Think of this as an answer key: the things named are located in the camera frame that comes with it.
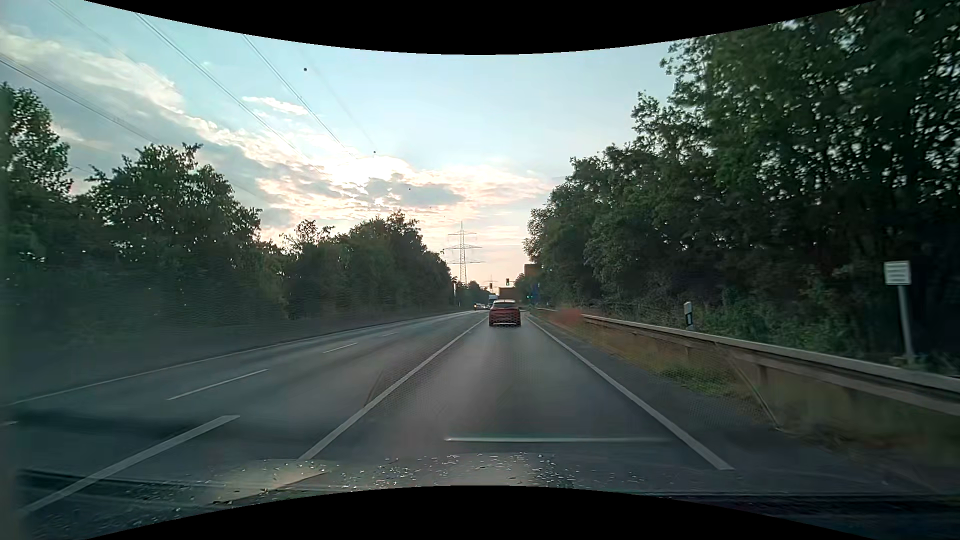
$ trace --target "sky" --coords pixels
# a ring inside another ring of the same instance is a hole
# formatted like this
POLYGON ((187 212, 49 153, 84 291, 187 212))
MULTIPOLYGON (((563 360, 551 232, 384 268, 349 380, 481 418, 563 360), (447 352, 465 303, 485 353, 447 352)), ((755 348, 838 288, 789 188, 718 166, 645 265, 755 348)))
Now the sky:
MULTIPOLYGON (((522 272, 530 210, 571 158, 632 140, 637 93, 665 99, 673 87, 659 66, 667 43, 423 55, 245 38, 83 0, 7 0, 2 11, 0 58, 74 98, 0 64, 0 80, 51 110, 75 191, 91 165, 109 171, 150 142, 199 142, 201 162, 263 210, 265 238, 303 219, 346 232, 401 209, 437 252, 458 243, 449 234, 462 222, 482 248, 469 250, 483 262, 468 278, 494 286, 522 272)), ((458 256, 444 252, 454 276, 458 256)))

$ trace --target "red car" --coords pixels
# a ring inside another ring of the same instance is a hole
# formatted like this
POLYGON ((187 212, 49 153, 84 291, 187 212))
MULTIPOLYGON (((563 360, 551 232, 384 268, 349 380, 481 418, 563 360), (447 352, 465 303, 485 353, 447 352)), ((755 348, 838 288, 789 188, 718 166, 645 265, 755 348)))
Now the red car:
POLYGON ((497 300, 490 308, 490 326, 520 326, 520 306, 513 300, 497 300))

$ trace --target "highway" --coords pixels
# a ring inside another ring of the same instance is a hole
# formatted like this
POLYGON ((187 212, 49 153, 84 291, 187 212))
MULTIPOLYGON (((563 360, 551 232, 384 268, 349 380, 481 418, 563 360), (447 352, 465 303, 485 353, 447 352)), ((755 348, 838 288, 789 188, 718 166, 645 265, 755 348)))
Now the highway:
MULTIPOLYGON (((491 328, 483 311, 454 313, 62 390, 7 405, 11 421, 0 429, 17 467, 32 474, 17 494, 28 528, 70 526, 64 538, 143 523, 122 494, 100 486, 214 479, 225 489, 217 481, 257 463, 279 465, 248 477, 237 497, 250 482, 288 480, 318 489, 386 480, 652 492, 913 489, 752 424, 529 313, 519 328, 491 328), (304 463, 324 474, 304 475, 304 463), (85 524, 75 523, 77 508, 90 504, 85 524), (111 504, 124 519, 90 521, 114 511, 111 504)), ((196 504, 214 497, 190 493, 196 504)), ((166 499, 180 512, 170 516, 188 513, 184 497, 166 499)))

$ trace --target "lane marking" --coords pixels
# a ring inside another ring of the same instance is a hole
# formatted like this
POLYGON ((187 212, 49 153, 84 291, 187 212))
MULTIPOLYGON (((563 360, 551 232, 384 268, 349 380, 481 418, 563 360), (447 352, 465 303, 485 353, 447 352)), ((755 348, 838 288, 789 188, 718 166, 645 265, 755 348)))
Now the lane marking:
POLYGON ((405 382, 407 382, 407 380, 413 377, 420 369, 423 368, 423 366, 430 363, 430 360, 436 358, 437 356, 440 355, 440 353, 449 349, 451 345, 456 343, 461 337, 467 335, 467 332, 475 329, 477 325, 484 322, 484 320, 485 319, 480 319, 479 321, 474 323, 472 326, 470 326, 470 328, 464 330, 463 333, 451 339, 446 345, 443 345, 439 351, 437 351, 433 355, 430 355, 430 357, 428 357, 426 360, 421 362, 420 365, 410 370, 406 375, 401 377, 400 380, 391 384, 390 387, 388 387, 383 392, 380 392, 380 395, 373 398, 371 402, 364 405, 363 408, 361 408, 360 410, 354 412, 353 416, 350 416, 349 418, 347 418, 347 420, 343 424, 338 426, 336 430, 333 430, 330 433, 328 433, 326 437, 324 437, 323 439, 320 439, 320 441, 317 444, 310 447, 310 450, 304 452, 303 455, 300 456, 300 459, 313 459, 315 455, 319 454, 324 448, 326 448, 330 443, 332 443, 334 439, 339 437, 341 433, 346 431, 350 426, 356 424, 357 420, 360 420, 361 418, 363 418, 365 414, 370 412, 371 409, 373 409, 377 404, 382 402, 384 398, 386 398, 391 394, 391 392, 396 390, 401 384, 404 384, 405 382))
POLYGON ((457 443, 665 443, 667 437, 447 437, 457 443))
POLYGON ((344 330, 344 331, 336 331, 336 332, 333 332, 333 333, 327 333, 327 334, 321 334, 321 335, 311 335, 310 337, 303 337, 303 338, 294 339, 294 340, 291 340, 291 341, 282 341, 282 342, 280 342, 280 343, 272 343, 272 344, 270 344, 270 345, 263 345, 263 346, 260 346, 260 347, 254 347, 254 348, 252 348, 252 349, 244 349, 243 351, 234 351, 234 352, 232 352, 232 353, 225 353, 225 354, 223 354, 223 355, 216 355, 216 356, 211 356, 211 357, 208 357, 208 358, 201 358, 201 359, 199 359, 199 360, 190 360, 190 361, 188 361, 188 362, 182 362, 182 363, 179 363, 179 364, 174 364, 174 365, 172 365, 172 366, 166 366, 166 367, 156 368, 156 369, 152 369, 152 370, 149 370, 149 371, 143 371, 143 372, 140 372, 140 373, 134 373, 134 374, 132 374, 132 375, 125 375, 125 376, 123 376, 123 377, 116 377, 116 378, 114 378, 114 379, 100 380, 100 381, 97 381, 97 382, 92 382, 92 383, 90 383, 90 384, 84 384, 84 385, 82 385, 82 386, 75 386, 75 387, 73 387, 73 388, 67 388, 67 389, 65 389, 65 390, 59 390, 59 391, 57 391, 57 392, 50 392, 50 393, 48 393, 48 394, 41 394, 41 395, 39 395, 39 396, 33 396, 32 398, 24 398, 24 399, 22 399, 22 400, 17 400, 17 401, 15 401, 15 402, 11 402, 11 403, 8 403, 8 404, 3 405, 3 406, 13 406, 13 405, 25 404, 25 403, 32 402, 32 401, 36 401, 36 400, 42 400, 42 399, 45 399, 45 398, 52 398, 52 397, 54 397, 54 396, 59 396, 59 395, 67 394, 67 393, 70 393, 70 392, 76 392, 77 390, 86 390, 87 388, 93 388, 94 386, 100 386, 101 384, 110 384, 111 382, 119 382, 120 380, 133 379, 134 377, 143 377, 144 375, 151 375, 151 374, 153 374, 153 373, 160 373, 161 371, 167 371, 167 370, 170 370, 170 369, 177 369, 177 368, 179 368, 179 367, 186 367, 186 366, 190 366, 190 365, 194 365, 194 364, 199 364, 199 363, 202 363, 202 362, 209 362, 210 360, 219 360, 219 359, 221 359, 221 358, 227 358, 227 357, 230 357, 230 356, 243 355, 243 354, 246 354, 246 353, 255 353, 255 352, 257 352, 257 351, 262 351, 262 350, 264 350, 264 349, 273 349, 274 347, 282 347, 282 346, 284 346, 284 345, 294 345, 294 344, 296 344, 296 343, 302 343, 303 341, 309 341, 309 340, 311 340, 311 339, 325 339, 325 338, 328 338, 328 337, 335 337, 335 336, 337 336, 337 334, 341 334, 341 333, 342 333, 342 334, 346 334, 346 335, 349 335, 350 333, 363 333, 364 331, 370 331, 371 329, 374 329, 374 328, 377 328, 377 327, 388 327, 388 328, 389 328, 390 325, 393 325, 394 328, 395 328, 395 327, 397 327, 397 326, 403 326, 403 325, 405 325, 405 324, 423 323, 423 322, 428 321, 428 320, 430 320, 430 319, 437 319, 437 318, 452 319, 453 317, 459 317, 459 316, 461 316, 461 315, 466 315, 466 314, 468 314, 468 313, 470 313, 470 311, 457 312, 457 313, 452 313, 452 314, 449 314, 449 313, 448 313, 448 314, 444 314, 444 315, 432 315, 432 316, 423 317, 423 318, 420 318, 420 319, 410 319, 410 320, 407 320, 407 321, 397 321, 397 322, 394 322, 394 323, 384 323, 384 324, 382 324, 382 325, 373 325, 372 327, 366 327, 366 328, 359 328, 359 329, 353 329, 353 330, 344 330))
POLYGON ((30 504, 27 504, 26 506, 21 507, 18 511, 20 512, 21 515, 26 515, 35 510, 39 510, 40 508, 42 508, 43 506, 46 506, 47 504, 55 503, 60 499, 69 497, 70 495, 77 493, 78 491, 84 489, 90 484, 96 483, 97 481, 100 481, 109 476, 115 475, 120 471, 123 471, 124 469, 127 469, 129 467, 132 467, 133 465, 136 465, 137 463, 145 459, 150 459, 151 457, 157 454, 166 452, 179 444, 185 443, 186 441, 194 437, 203 435, 204 433, 210 430, 215 430, 216 428, 219 428, 223 424, 226 424, 227 422, 232 422, 237 418, 240 418, 240 416, 228 415, 228 416, 221 416, 220 418, 217 418, 215 420, 211 420, 206 424, 203 424, 202 426, 197 426, 196 428, 193 428, 192 430, 186 433, 181 433, 180 435, 167 439, 153 447, 148 448, 147 450, 144 450, 143 452, 131 455, 130 457, 122 461, 118 461, 117 463, 110 465, 106 469, 102 469, 100 471, 97 471, 96 473, 93 473, 92 475, 86 477, 85 479, 77 480, 76 482, 64 487, 60 491, 51 493, 50 495, 47 495, 42 499, 39 499, 30 504))
POLYGON ((233 379, 227 379, 227 380, 221 380, 220 382, 214 382, 213 384, 208 384, 207 386, 204 386, 203 388, 197 388, 196 390, 190 390, 189 392, 183 392, 182 394, 179 394, 178 396, 174 396, 174 397, 172 397, 172 398, 167 398, 167 401, 170 402, 170 401, 173 401, 173 400, 178 400, 179 398, 182 398, 183 396, 189 396, 190 394, 196 394, 197 392, 203 392, 204 390, 209 390, 210 388, 213 388, 213 387, 215 387, 215 386, 220 386, 221 384, 227 384, 228 382, 234 382, 235 380, 241 380, 241 379, 243 379, 244 377, 249 377, 249 376, 251 376, 251 375, 256 375, 256 374, 258 374, 258 373, 263 373, 263 372, 265 372, 265 371, 267 371, 267 370, 266 370, 266 369, 261 369, 261 370, 259 370, 259 371, 254 371, 254 372, 252 372, 252 373, 248 373, 247 375, 241 375, 240 377, 234 377, 233 379))
POLYGON ((527 319, 527 321, 533 324, 535 327, 541 329, 543 333, 547 334, 551 339, 559 343, 561 347, 563 347, 564 349, 567 349, 572 355, 576 356, 577 359, 584 362, 588 368, 596 372, 596 374, 602 377, 606 382, 609 382, 614 388, 619 390, 621 394, 623 394, 624 396, 627 396, 627 398, 630 401, 639 405, 640 408, 642 408, 647 412, 647 414, 657 419, 657 421, 663 424, 665 428, 670 430, 670 432, 672 432, 674 435, 677 435, 677 438, 684 441, 686 443, 686 446, 690 447, 694 452, 699 454, 700 457, 708 461, 710 465, 713 465, 716 469, 720 471, 733 470, 733 467, 730 463, 727 463, 726 461, 724 461, 719 455, 714 454, 713 451, 711 451, 709 448, 704 446, 703 443, 693 438, 692 435, 684 431, 680 426, 677 426, 676 424, 671 422, 669 418, 663 416, 656 409, 649 406, 646 402, 641 400, 636 394, 628 390, 623 384, 620 384, 619 382, 614 380, 613 377, 604 373, 603 370, 593 365, 589 360, 584 358, 580 353, 577 353, 576 351, 571 349, 566 343, 563 343, 563 341, 561 341, 555 335, 547 331, 544 327, 535 323, 532 319, 527 319))
POLYGON ((353 346, 353 345, 356 345, 357 343, 358 343, 358 342, 353 342, 353 343, 350 343, 350 344, 348 344, 348 345, 344 345, 343 347, 337 347, 336 349, 330 349, 329 351, 323 351, 323 352, 321 353, 321 355, 325 355, 325 354, 327 354, 327 353, 332 353, 332 352, 334 352, 334 351, 339 351, 339 350, 341 350, 341 349, 345 349, 345 348, 347 348, 347 347, 351 347, 351 346, 353 346))

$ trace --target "sign post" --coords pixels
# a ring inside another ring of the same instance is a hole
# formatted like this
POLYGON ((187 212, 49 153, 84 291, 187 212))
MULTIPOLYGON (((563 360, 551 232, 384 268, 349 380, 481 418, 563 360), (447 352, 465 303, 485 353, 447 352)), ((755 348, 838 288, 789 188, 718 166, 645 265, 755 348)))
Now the sign post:
POLYGON ((684 320, 686 321, 686 329, 689 331, 693 330, 693 303, 684 302, 684 320))
POLYGON ((907 310, 906 286, 910 284, 910 261, 888 260, 883 263, 883 282, 897 286, 900 301, 900 328, 903 330, 903 348, 908 360, 914 359, 913 336, 910 333, 910 313, 907 310))

